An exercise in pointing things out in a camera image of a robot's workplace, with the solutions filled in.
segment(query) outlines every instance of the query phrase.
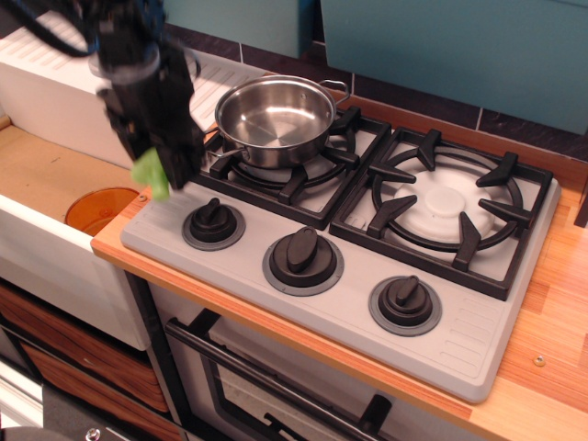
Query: toy stove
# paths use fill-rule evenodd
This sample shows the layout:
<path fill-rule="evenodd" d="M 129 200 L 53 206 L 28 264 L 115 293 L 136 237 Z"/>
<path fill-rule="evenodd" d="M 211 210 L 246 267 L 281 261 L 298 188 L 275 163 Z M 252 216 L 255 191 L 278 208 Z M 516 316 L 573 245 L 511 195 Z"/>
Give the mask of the toy stove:
<path fill-rule="evenodd" d="M 483 401 L 560 196 L 550 172 L 340 114 L 292 170 L 217 159 L 150 202 L 125 246 Z"/>

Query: stainless steel pot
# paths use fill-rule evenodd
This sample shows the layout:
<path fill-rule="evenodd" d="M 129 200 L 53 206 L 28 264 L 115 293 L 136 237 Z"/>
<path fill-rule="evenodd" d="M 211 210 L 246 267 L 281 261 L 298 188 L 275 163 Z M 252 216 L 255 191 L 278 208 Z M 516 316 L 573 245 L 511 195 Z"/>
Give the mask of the stainless steel pot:
<path fill-rule="evenodd" d="M 345 89 L 337 102 L 321 85 Z M 249 165 L 285 168 L 306 163 L 324 148 L 337 105 L 350 96 L 347 85 L 314 83 L 297 76 L 263 76 L 237 85 L 215 111 L 225 153 L 239 154 Z"/>

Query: green sponge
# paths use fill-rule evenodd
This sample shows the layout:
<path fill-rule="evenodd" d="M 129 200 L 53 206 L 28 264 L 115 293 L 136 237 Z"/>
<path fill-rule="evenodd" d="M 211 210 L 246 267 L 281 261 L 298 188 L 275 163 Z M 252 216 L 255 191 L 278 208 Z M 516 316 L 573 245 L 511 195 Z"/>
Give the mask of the green sponge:
<path fill-rule="evenodd" d="M 154 200 L 169 198 L 169 181 L 155 147 L 149 149 L 135 161 L 130 170 L 130 177 L 139 184 L 151 186 Z"/>

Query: black cable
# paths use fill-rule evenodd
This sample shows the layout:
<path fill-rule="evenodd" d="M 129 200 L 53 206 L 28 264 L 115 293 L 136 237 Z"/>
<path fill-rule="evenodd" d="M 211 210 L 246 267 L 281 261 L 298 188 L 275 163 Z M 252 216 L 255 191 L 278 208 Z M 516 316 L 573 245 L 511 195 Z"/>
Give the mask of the black cable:
<path fill-rule="evenodd" d="M 55 4 L 55 9 L 58 10 L 84 37 L 87 43 L 87 50 L 82 51 L 75 48 L 69 43 L 61 40 L 50 30 L 41 25 L 36 18 L 35 13 L 25 5 L 21 0 L 0 0 L 2 5 L 7 12 L 21 23 L 25 28 L 32 32 L 38 39 L 49 44 L 57 51 L 63 52 L 66 55 L 75 58 L 87 57 L 98 49 L 97 36 L 93 30 L 87 28 L 80 17 L 78 17 L 74 11 L 68 11 L 63 8 L 62 5 Z"/>

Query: black burner grate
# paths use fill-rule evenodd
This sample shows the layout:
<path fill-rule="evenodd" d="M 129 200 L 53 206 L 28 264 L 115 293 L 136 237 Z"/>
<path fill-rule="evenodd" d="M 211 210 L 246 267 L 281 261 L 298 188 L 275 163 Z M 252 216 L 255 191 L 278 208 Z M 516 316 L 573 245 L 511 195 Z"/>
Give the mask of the black burner grate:
<path fill-rule="evenodd" d="M 413 148 L 395 154 L 400 143 L 411 145 Z M 409 186 L 416 181 L 415 176 L 401 170 L 398 165 L 416 158 L 426 170 L 434 172 L 437 158 L 440 156 L 487 169 L 488 172 L 476 181 L 477 187 L 501 186 L 510 195 L 511 204 L 487 199 L 479 201 L 480 207 L 504 221 L 504 226 L 498 232 L 482 239 L 468 215 L 461 212 L 459 243 L 442 243 L 415 234 L 396 221 L 405 211 L 411 209 L 417 196 L 410 195 L 384 201 L 382 184 L 396 182 Z M 535 200 L 532 204 L 527 201 L 527 206 L 532 205 L 531 209 L 524 209 L 523 195 L 515 179 L 537 184 Z M 437 130 L 422 134 L 397 129 L 389 147 L 374 155 L 371 163 L 365 167 L 356 187 L 334 216 L 330 233 L 467 288 L 506 300 L 551 179 L 551 172 L 520 164 L 513 153 L 507 153 L 501 158 L 442 141 L 441 133 Z M 367 191 L 371 191 L 376 215 L 364 230 L 353 226 L 351 222 L 348 223 L 347 219 Z M 417 245 L 418 248 L 390 237 L 400 237 L 408 243 Z M 507 238 L 514 238 L 517 244 L 503 280 L 495 280 L 470 269 L 470 263 L 479 251 L 494 247 Z M 452 253 L 455 256 L 453 259 L 441 259 L 435 253 L 429 254 L 426 250 Z"/>
<path fill-rule="evenodd" d="M 323 175 L 309 177 L 304 166 L 292 169 L 288 182 L 276 182 L 252 175 L 235 156 L 220 158 L 193 178 L 204 187 L 238 198 L 259 208 L 267 209 L 280 216 L 324 230 L 345 196 L 356 182 L 368 158 L 385 147 L 391 140 L 391 126 L 382 121 L 361 116 L 358 107 L 338 112 L 329 129 L 330 139 L 322 151 L 322 157 L 333 163 Z M 375 135 L 367 150 L 356 154 L 356 134 L 366 131 Z M 222 137 L 214 135 L 206 144 L 212 152 L 222 151 Z M 313 188 L 335 183 L 336 190 L 329 200 L 317 211 L 304 207 Z"/>

